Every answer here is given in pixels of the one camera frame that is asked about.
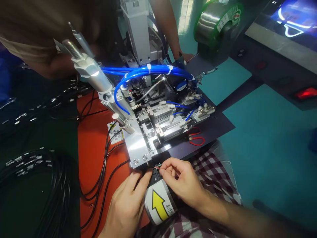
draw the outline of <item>yellow arrow label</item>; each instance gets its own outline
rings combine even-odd
[[[156,209],[158,216],[161,218],[162,221],[165,221],[168,218],[168,215],[165,210],[165,207],[163,206],[163,202],[165,202],[165,200],[161,198],[156,191],[153,190],[152,210]]]

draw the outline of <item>orange work surface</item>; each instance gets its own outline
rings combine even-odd
[[[82,111],[83,107],[89,100],[91,100],[91,98],[92,93],[77,100],[77,109],[79,112]],[[106,108],[100,103],[100,100],[96,99],[93,101],[90,113],[98,112],[105,109]],[[88,110],[89,106],[85,109],[83,115],[85,115],[88,112]],[[106,137],[108,133],[107,124],[113,121],[114,120],[112,119],[112,112],[105,111],[86,117],[78,126],[79,178],[84,193],[90,191],[98,180],[105,154]],[[110,149],[113,146],[122,142],[124,142],[124,140],[117,142],[114,145],[110,145],[108,151],[110,151]],[[101,193],[99,195],[96,211],[90,223],[84,229],[82,229],[82,238],[92,237],[99,219],[103,195],[109,176],[119,164],[128,159],[129,155],[125,144],[115,148],[109,155],[106,163],[106,175],[101,189]],[[99,236],[100,232],[102,231],[105,225],[113,193],[119,187],[119,185],[126,179],[126,177],[130,175],[131,172],[132,171],[129,168],[129,165],[124,164],[114,173],[108,187],[101,223],[99,225],[99,229],[95,237]],[[81,226],[83,226],[89,219],[89,216],[91,215],[91,212],[93,210],[94,202],[95,199],[89,202],[80,199]],[[146,212],[143,211],[143,215],[140,221],[140,227],[144,227],[149,222],[150,221],[146,215]]]

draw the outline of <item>teal floor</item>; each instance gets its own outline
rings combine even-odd
[[[193,26],[205,3],[171,0],[181,49],[197,52]],[[251,73],[229,58],[203,79],[204,93],[217,105]],[[317,155],[307,145],[317,127],[317,109],[300,111],[267,85],[228,108],[236,128],[220,138],[232,161],[245,206],[261,200],[287,218],[316,230]]]

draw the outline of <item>checkered fabric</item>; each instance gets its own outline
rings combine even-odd
[[[192,158],[191,164],[203,187],[220,199],[241,205],[241,198],[233,186],[222,163],[212,153],[200,152]],[[193,208],[185,205],[168,220],[157,227],[140,232],[137,237],[154,238],[225,238],[232,237],[221,225],[205,218]]]

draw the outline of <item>screen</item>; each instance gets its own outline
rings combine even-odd
[[[295,37],[303,33],[317,37],[316,1],[286,0],[271,19],[284,26],[286,37]]]
[[[317,74],[317,0],[272,0],[245,34]]]

